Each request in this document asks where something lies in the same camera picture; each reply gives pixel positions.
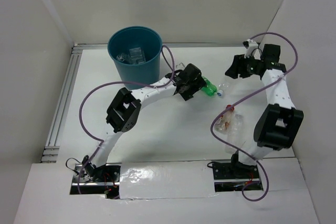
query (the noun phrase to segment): wall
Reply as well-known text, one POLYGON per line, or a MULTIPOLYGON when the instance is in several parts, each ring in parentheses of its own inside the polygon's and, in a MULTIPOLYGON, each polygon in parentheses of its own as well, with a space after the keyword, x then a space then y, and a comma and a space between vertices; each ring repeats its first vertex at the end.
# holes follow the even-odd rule
MULTIPOLYGON (((288 76, 291 97, 305 113, 295 152, 320 223, 335 223, 336 0, 284 0, 269 31, 287 36, 298 49, 299 64, 288 76)), ((280 39, 266 36, 265 42, 280 39)), ((281 45, 282 61, 290 66, 293 52, 281 45)))
POLYGON ((241 43, 266 31, 282 0, 52 0, 77 43, 107 43, 132 25, 155 29, 164 42, 241 43))
POLYGON ((0 222, 8 224, 43 152, 71 48, 41 0, 0 6, 0 222))

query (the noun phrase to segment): plastic bottle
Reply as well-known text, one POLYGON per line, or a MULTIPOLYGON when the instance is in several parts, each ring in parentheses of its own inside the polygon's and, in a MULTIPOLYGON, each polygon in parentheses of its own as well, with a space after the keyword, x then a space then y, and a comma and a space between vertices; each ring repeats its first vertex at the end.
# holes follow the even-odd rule
MULTIPOLYGON (((242 131, 243 131, 243 116, 239 114, 235 114, 235 116, 231 120, 230 127, 227 133, 227 142, 233 144, 239 148, 241 148, 244 144, 244 140, 242 139, 242 131)), ((225 152, 234 154, 237 149, 225 145, 225 152)))
POLYGON ((223 76, 220 84, 218 85, 217 95, 223 98, 233 86, 233 79, 229 76, 223 76))
POLYGON ((233 117, 235 108, 232 107, 229 111, 227 111, 224 115, 222 115, 215 123, 215 130, 218 132, 221 132, 223 134, 226 134, 228 131, 228 128, 231 123, 231 119, 233 117))
POLYGON ((206 87, 202 87, 201 90, 204 93, 206 93, 209 97, 213 97, 217 92, 216 86, 213 85, 206 77, 202 76, 202 78, 206 82, 206 87))

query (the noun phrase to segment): gray wall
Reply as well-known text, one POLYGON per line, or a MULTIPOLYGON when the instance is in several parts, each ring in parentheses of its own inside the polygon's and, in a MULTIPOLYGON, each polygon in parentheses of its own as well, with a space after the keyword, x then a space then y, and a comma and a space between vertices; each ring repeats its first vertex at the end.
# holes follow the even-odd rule
POLYGON ((8 224, 43 152, 71 48, 41 0, 0 6, 0 222, 8 224))
MULTIPOLYGON (((305 118, 295 140, 321 224, 335 223, 336 0, 284 0, 269 31, 287 36, 297 47, 299 64, 288 75, 291 97, 305 118)), ((281 39, 281 61, 289 67, 293 52, 281 39)))
POLYGON ((282 0, 52 0, 77 43, 107 43, 132 25, 164 42, 241 43, 266 31, 282 0))

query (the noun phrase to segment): transparent bottle on table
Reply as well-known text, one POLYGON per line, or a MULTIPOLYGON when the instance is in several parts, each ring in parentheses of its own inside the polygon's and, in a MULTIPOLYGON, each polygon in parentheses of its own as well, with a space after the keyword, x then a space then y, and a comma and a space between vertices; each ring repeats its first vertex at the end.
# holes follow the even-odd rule
POLYGON ((229 92, 231 92, 233 86, 234 86, 234 79, 232 79, 229 76, 224 75, 221 79, 221 82, 218 85, 217 95, 223 98, 229 92))
MULTIPOLYGON (((231 124, 228 129, 226 141, 230 144, 233 144, 241 148, 245 142, 242 138, 242 131, 243 131, 243 116, 240 114, 235 114, 231 120, 231 124)), ((225 145, 224 150, 225 152, 230 153, 230 154, 235 154, 237 151, 237 149, 227 144, 225 145)))
POLYGON ((227 111, 224 115, 222 115, 215 123, 215 130, 226 134, 231 124, 231 120, 234 114, 235 108, 232 107, 229 111, 227 111))

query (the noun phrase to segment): blue bucket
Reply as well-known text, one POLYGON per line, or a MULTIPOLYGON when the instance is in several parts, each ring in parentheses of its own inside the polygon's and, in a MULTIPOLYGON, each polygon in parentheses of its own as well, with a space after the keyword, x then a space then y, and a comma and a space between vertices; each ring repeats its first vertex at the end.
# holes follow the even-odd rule
MULTIPOLYGON (((121 80, 144 84, 152 84, 159 80, 161 48, 162 39, 157 32, 142 26, 131 26, 116 32, 107 45, 121 80), (144 63, 130 65, 117 60, 119 54, 128 54, 130 49, 138 47, 144 52, 144 63)), ((125 86, 128 89, 141 88, 133 84, 125 86)))

